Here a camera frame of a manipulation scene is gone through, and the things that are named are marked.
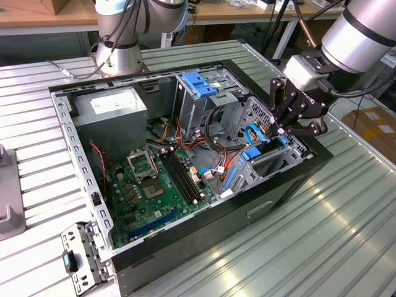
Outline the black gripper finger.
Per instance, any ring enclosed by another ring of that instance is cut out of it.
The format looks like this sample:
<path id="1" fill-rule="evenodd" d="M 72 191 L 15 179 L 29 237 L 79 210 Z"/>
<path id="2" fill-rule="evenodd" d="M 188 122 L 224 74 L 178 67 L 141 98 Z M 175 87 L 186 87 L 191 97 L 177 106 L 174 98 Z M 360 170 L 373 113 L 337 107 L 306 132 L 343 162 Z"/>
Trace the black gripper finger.
<path id="1" fill-rule="evenodd" d="M 328 127 L 323 118 L 310 119 L 309 122 L 300 123 L 295 121 L 288 124 L 282 129 L 288 134 L 293 136 L 306 136 L 306 137 L 317 137 L 328 131 Z"/>
<path id="2" fill-rule="evenodd" d="M 295 126 L 298 119 L 298 92 L 296 87 L 286 77 L 271 80 L 269 95 L 269 110 L 272 114 L 268 136 L 287 133 L 297 136 Z"/>

